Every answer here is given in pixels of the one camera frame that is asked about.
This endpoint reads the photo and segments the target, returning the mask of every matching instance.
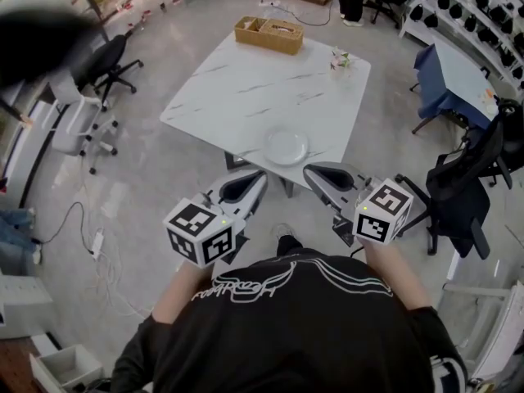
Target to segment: table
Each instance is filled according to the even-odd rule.
[[[290,197],[292,184],[308,187],[302,169],[311,161],[340,162],[359,112],[371,66],[351,56],[349,77],[329,73],[332,48],[304,39],[290,56],[235,41],[231,33],[198,67],[160,120],[275,173]],[[266,130],[303,131],[306,158],[292,167],[266,160]]]
[[[446,110],[453,110],[468,118],[470,123],[486,129],[495,113],[489,106],[495,104],[493,86],[482,70],[465,54],[447,42],[434,37],[434,44],[417,55],[422,107],[418,115],[426,119],[413,133]]]

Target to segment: plate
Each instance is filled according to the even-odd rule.
[[[297,129],[279,125],[268,129],[264,136],[264,156],[276,165],[293,166],[308,152],[308,138]]]

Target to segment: black cable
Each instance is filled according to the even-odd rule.
[[[62,220],[62,224],[60,224],[60,227],[58,228],[56,233],[53,234],[52,237],[49,240],[46,240],[45,242],[42,242],[42,245],[47,245],[48,243],[52,242],[53,239],[56,236],[58,236],[58,233],[63,229],[64,224],[66,224],[67,217],[69,216],[70,212],[73,210],[73,208],[76,205],[79,205],[80,209],[82,210],[82,217],[80,219],[80,236],[82,237],[82,244],[84,245],[85,250],[88,251],[90,255],[92,255],[93,251],[88,248],[88,245],[86,244],[85,239],[84,239],[84,215],[85,215],[85,210],[84,210],[84,204],[82,204],[82,202],[80,202],[80,201],[76,201],[76,202],[73,202],[73,204],[71,204],[71,206],[69,207],[69,209],[65,213],[65,217]]]
[[[308,26],[324,26],[324,25],[327,25],[329,23],[329,21],[331,20],[331,8],[333,6],[333,2],[334,1],[335,0],[331,0],[331,3],[329,3],[329,9],[327,11],[327,20],[324,23],[308,23],[308,22],[304,22],[303,20],[300,20],[298,17],[296,17],[295,13],[293,13],[292,11],[289,11],[287,9],[282,9],[281,7],[278,7],[278,6],[274,6],[272,3],[271,3],[271,7],[274,7],[275,9],[278,9],[278,10],[281,10],[281,11],[285,11],[286,13],[289,13],[295,19],[297,19],[300,23],[303,23],[304,25],[308,25]]]
[[[350,253],[350,258],[352,258],[353,255],[354,255],[355,253],[360,252],[361,250],[363,250],[363,248],[364,248],[364,247],[361,246],[361,247],[359,247],[356,251],[352,251],[352,252]]]

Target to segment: forearm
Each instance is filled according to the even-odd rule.
[[[200,287],[211,280],[212,273],[213,265],[199,269],[184,261],[153,309],[155,321],[172,324]]]
[[[431,306],[426,288],[395,245],[384,246],[364,240],[361,242],[366,251],[368,266],[388,283],[406,309]]]

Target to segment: basket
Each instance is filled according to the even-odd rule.
[[[304,28],[284,20],[244,16],[235,25],[235,38],[239,43],[295,55],[302,46]]]

